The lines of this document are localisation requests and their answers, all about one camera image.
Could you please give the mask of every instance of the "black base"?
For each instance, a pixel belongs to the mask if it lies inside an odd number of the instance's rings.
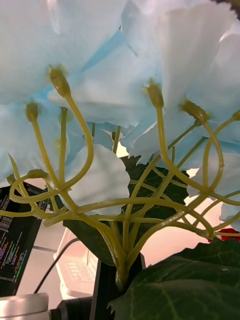
[[[130,269],[127,288],[144,268],[144,257],[139,254]],[[108,304],[120,296],[115,284],[116,271],[116,267],[99,260],[93,296],[62,301],[57,309],[51,310],[51,320],[114,320]]]

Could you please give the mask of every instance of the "white device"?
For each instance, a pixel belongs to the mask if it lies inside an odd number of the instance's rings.
[[[54,259],[62,248],[76,236],[66,228]],[[74,242],[56,264],[63,299],[92,296],[98,258],[80,241]]]

